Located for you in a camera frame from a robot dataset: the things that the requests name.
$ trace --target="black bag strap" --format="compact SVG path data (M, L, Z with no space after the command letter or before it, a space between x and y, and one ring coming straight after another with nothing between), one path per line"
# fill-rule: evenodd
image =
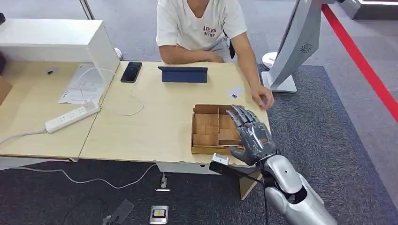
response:
M231 59L233 59L233 58L235 57L235 48L234 48L234 46L232 45L231 39L230 39L230 56L231 56Z

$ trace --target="man's right hand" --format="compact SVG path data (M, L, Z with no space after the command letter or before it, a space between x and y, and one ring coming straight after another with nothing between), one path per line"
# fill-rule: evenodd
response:
M207 59L208 62L224 62L224 60L214 52L207 52L209 57Z

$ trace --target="red floor stripe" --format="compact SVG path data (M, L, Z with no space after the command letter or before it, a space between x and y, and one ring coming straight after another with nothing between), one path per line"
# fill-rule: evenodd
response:
M350 35L341 25L340 21L334 15L329 6L326 4L322 5L322 12L323 14L325 14L326 19L329 21L338 39L340 39L341 43L344 45L352 60L354 60L355 64L360 69L364 77L367 79L370 86L372 86L377 96L381 99L388 111L390 111L395 121L398 122L398 103L396 102L394 97L387 90L383 82L380 80L375 71L366 61L365 57L362 55Z

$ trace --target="silver robotic arm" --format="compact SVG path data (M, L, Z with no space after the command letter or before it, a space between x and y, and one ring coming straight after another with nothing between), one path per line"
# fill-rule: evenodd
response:
M276 145L264 123L242 106L227 111L235 122L245 147L230 147L231 154L248 165L256 164L264 177L266 200L291 225L337 225L323 200L288 159L277 154Z

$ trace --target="wooden desk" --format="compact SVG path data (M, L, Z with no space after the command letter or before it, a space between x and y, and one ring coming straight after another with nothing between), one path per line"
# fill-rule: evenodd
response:
M233 63L195 63L208 67L208 83L162 83L161 62L143 62L135 84L120 82L128 62L121 62L102 111L98 114L80 158L156 162L160 170L181 173L209 173L211 155L191 154L192 109L195 104L244 105L268 125L267 113L252 101L248 84ZM235 87L245 90L236 99L228 96ZM140 102L144 109L133 116ZM246 166L236 158L230 163ZM254 187L253 182L247 188Z
M75 74L77 63L10 62L3 77L14 87L0 105L0 137L45 127L47 120L76 105L58 104L58 99ZM48 75L49 68L58 68ZM77 158L95 116L54 134L25 136L0 145L0 155L40 158Z

